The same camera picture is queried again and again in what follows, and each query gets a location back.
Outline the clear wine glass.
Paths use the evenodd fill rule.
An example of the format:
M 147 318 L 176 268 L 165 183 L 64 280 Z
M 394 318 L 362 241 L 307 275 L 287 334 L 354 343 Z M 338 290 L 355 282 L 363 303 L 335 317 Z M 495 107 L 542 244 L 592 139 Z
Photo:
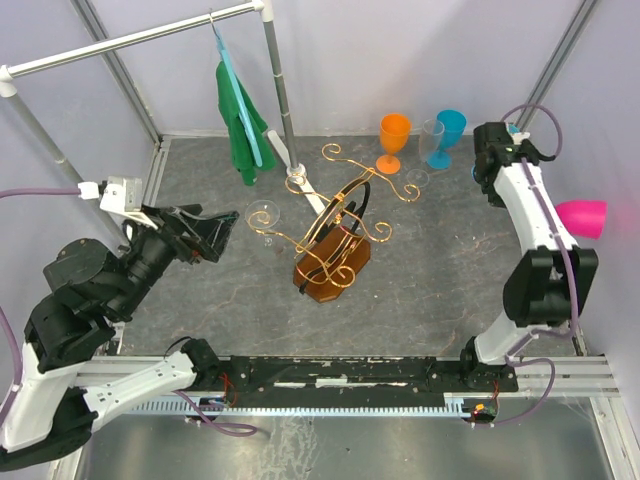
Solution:
M 418 141 L 420 167 L 407 173 L 409 185 L 419 189 L 426 187 L 430 181 L 430 172 L 440 169 L 440 143 L 444 132 L 443 123 L 437 119 L 429 119 L 422 124 Z
M 280 209 L 272 200 L 256 200 L 245 209 L 245 223 L 250 234 L 252 245 L 268 250 L 273 247 L 274 241 L 270 235 L 266 235 L 280 219 Z

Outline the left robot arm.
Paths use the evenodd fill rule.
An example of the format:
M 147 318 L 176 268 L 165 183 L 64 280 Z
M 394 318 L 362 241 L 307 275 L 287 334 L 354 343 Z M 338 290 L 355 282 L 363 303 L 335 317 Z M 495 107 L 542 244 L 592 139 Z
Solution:
M 66 245 L 44 276 L 51 292 L 24 329 L 22 376 L 1 410 L 1 469 L 19 470 L 60 459 L 128 410 L 175 390 L 209 390 L 221 362 L 204 339 L 188 339 L 151 367 L 102 385 L 76 378 L 115 335 L 175 260 L 220 260 L 236 211 L 205 216 L 198 204 L 142 208 L 151 226 L 134 223 L 130 246 L 114 254 L 95 239 Z

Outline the orange wine glass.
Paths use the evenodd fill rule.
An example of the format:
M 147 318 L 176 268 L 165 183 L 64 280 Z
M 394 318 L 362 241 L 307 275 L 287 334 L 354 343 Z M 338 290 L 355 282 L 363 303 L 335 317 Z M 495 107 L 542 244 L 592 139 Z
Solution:
M 379 140 L 384 151 L 376 160 L 376 168 L 385 175 L 399 172 L 401 162 L 396 154 L 406 145 L 411 131 L 409 118 L 401 113 L 385 115 L 380 122 Z

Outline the pink wine glass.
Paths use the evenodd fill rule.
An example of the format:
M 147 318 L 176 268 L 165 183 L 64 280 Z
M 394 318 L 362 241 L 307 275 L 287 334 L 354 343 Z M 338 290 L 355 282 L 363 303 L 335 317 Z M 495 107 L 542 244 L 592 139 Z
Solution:
M 555 210 L 571 235 L 592 240 L 602 236 L 608 214 L 606 201 L 571 200 L 557 204 Z

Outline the blue wine glass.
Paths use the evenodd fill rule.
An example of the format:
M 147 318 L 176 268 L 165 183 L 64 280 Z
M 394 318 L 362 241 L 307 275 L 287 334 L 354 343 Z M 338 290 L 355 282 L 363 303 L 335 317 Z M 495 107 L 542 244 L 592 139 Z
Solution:
M 467 119 L 463 113 L 458 110 L 447 109 L 440 111 L 436 120 L 444 128 L 436 151 L 430 155 L 427 164 L 435 170 L 448 169 L 452 163 L 449 150 L 454 147 L 461 139 L 466 126 Z
M 503 166 L 514 160 L 514 135 L 519 130 L 506 122 L 485 122 L 473 130 L 473 178 L 478 184 L 489 184 Z

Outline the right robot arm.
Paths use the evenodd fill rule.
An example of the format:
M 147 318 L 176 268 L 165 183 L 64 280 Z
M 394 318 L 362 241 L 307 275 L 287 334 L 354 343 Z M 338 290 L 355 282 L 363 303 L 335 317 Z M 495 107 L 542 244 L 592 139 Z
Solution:
M 507 210 L 522 257 L 502 291 L 502 311 L 469 340 L 457 367 L 459 382 L 478 391 L 531 341 L 572 336 L 599 265 L 564 226 L 546 191 L 540 153 L 526 132 L 504 122 L 473 131 L 474 179 L 490 205 Z

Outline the clear wine glass front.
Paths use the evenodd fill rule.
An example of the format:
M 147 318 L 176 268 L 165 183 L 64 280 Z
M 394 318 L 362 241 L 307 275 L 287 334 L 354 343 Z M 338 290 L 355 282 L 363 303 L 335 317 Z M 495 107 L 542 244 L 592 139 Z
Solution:
M 422 124 L 418 141 L 420 167 L 407 173 L 409 185 L 419 189 L 426 187 L 430 181 L 430 172 L 440 169 L 440 143 L 444 132 L 443 123 L 437 119 L 429 119 Z

